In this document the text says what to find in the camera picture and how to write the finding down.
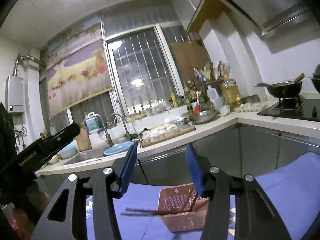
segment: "black stovetop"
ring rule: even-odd
[[[299,110],[289,110],[282,111],[274,109],[278,106],[279,103],[276,103],[261,112],[258,115],[274,116],[274,117],[284,117],[300,120],[308,120],[320,122],[320,100],[319,99],[305,99],[305,102],[302,104]],[[312,110],[316,107],[316,110],[319,111],[317,115],[312,114]]]

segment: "metal pipe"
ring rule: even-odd
[[[33,56],[25,56],[25,57],[23,57],[23,59],[24,59],[24,60],[31,60],[31,61],[33,61],[34,63],[37,63],[37,64],[42,65],[42,66],[46,66],[45,63],[41,62],[39,59],[37,59],[37,58],[35,58],[35,57],[33,57]]]
[[[19,61],[20,60],[22,60],[23,59],[23,56],[20,56],[20,55],[18,55],[17,57],[16,57],[16,61],[15,61],[15,63],[14,63],[14,69],[13,69],[13,76],[17,76],[17,74],[18,74],[18,65],[19,65]]]
[[[127,126],[126,126],[126,124],[125,124],[124,117],[123,117],[122,115],[120,115],[120,114],[113,113],[113,114],[111,114],[111,115],[109,116],[109,118],[112,117],[113,115],[117,115],[117,116],[119,116],[119,117],[121,118],[121,120],[122,120],[122,122],[123,122],[124,129],[125,129],[125,134],[126,134],[128,140],[130,140],[130,138],[131,138],[131,137],[130,137],[130,133],[129,133],[129,131],[128,131],[128,129],[127,129]]]
[[[92,118],[92,117],[99,117],[99,118],[101,119],[101,124],[102,124],[103,129],[104,129],[104,131],[105,131],[105,133],[106,133],[106,139],[108,140],[109,146],[112,147],[112,146],[113,146],[113,142],[112,142],[111,136],[110,136],[110,134],[108,134],[107,128],[106,128],[105,125],[104,125],[104,122],[103,122],[103,119],[102,119],[101,115],[99,115],[99,114],[94,114],[94,115],[90,115],[90,116],[84,118],[84,120],[83,120],[83,126],[84,126],[84,128],[87,130],[87,133],[89,133],[89,129],[88,129],[86,120],[88,120],[88,119],[90,119],[90,118]]]
[[[22,60],[31,60],[32,62],[38,64],[38,65],[41,65],[41,66],[46,66],[45,63],[41,62],[39,59],[33,57],[33,56],[20,56],[18,55],[16,60],[15,60],[15,63],[14,63],[14,68],[13,68],[13,76],[17,76],[18,74],[18,65],[19,65],[19,62],[22,61]]]

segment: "kitchen counter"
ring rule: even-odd
[[[313,137],[320,139],[320,122],[305,121],[298,119],[288,118],[275,118],[271,116],[257,115],[257,112],[248,113],[231,113],[227,116],[220,117],[215,121],[207,124],[196,125],[196,130],[175,137],[173,139],[145,147],[138,148],[138,158],[151,156],[158,154],[187,143],[204,138],[208,135],[223,130],[236,123],[243,123],[248,125],[254,125],[273,130],[279,130],[283,132],[289,132],[299,134],[303,136]],[[63,174],[79,171],[94,170],[111,166],[115,159],[125,156],[126,152],[113,156],[102,157],[98,159],[87,160],[81,163],[74,163],[69,165],[63,164],[68,160],[60,161],[54,165],[50,165],[42,170],[37,171],[37,175],[51,175],[51,174]]]

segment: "faucet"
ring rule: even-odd
[[[130,133],[129,133],[128,129],[127,129],[127,126],[125,125],[124,117],[123,117],[121,114],[113,113],[113,114],[111,114],[111,115],[109,116],[109,118],[112,117],[113,115],[117,115],[117,116],[119,116],[119,117],[121,118],[121,120],[122,120],[122,122],[123,122],[123,126],[124,126],[124,129],[125,129],[125,134],[126,134],[126,136],[127,136],[127,139],[130,140],[130,139],[131,139],[131,136],[130,136]]]
[[[101,119],[101,123],[102,123],[103,129],[104,129],[104,131],[105,131],[105,133],[106,133],[106,139],[108,140],[109,146],[112,147],[112,146],[113,146],[113,142],[112,142],[111,136],[110,136],[110,134],[108,134],[108,131],[107,131],[107,129],[106,129],[104,123],[103,123],[103,120],[102,120],[101,115],[99,115],[99,114],[94,114],[94,115],[90,115],[90,116],[84,118],[84,120],[83,120],[83,126],[84,126],[84,128],[87,130],[87,132],[89,132],[88,126],[87,126],[87,123],[86,123],[86,120],[88,120],[88,119],[90,119],[90,118],[93,118],[93,117],[99,117],[99,118]]]

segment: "wooden cutting board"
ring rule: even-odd
[[[170,139],[172,139],[172,138],[176,138],[176,137],[178,137],[178,136],[180,136],[180,135],[183,135],[183,134],[192,132],[192,131],[194,131],[195,129],[196,129],[195,127],[190,126],[190,127],[187,127],[187,128],[182,128],[182,129],[180,129],[180,131],[177,132],[177,133],[175,133],[174,135],[161,138],[161,139],[159,139],[159,140],[157,140],[157,141],[153,141],[153,142],[149,142],[149,141],[148,141],[148,142],[145,142],[145,141],[142,141],[141,147],[142,147],[142,148],[143,148],[143,147],[148,147],[148,146],[157,144],[157,143],[159,143],[159,142],[164,142],[164,141],[170,140]]]
[[[91,142],[87,130],[84,127],[80,128],[80,134],[76,137],[79,152],[91,150]]]

